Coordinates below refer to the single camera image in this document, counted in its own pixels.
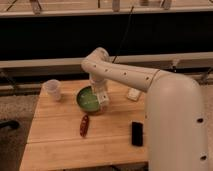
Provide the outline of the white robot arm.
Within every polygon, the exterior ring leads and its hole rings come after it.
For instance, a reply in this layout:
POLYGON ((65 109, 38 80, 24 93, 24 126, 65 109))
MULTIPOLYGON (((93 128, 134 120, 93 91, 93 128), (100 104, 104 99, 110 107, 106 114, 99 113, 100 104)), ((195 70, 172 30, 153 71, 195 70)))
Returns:
POLYGON ((110 79, 146 93, 149 171, 210 171, 205 107, 194 79, 161 69, 109 61, 98 47, 82 60, 97 87, 110 79))

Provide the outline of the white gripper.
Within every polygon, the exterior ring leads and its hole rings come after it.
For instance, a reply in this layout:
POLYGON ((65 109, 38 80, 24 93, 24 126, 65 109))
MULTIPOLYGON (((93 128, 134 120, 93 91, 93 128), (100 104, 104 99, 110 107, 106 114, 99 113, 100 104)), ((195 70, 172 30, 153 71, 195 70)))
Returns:
POLYGON ((92 91, 98 99, 98 103, 101 107, 105 107, 109 104, 109 97, 107 94, 107 87, 104 85, 93 85, 92 91))

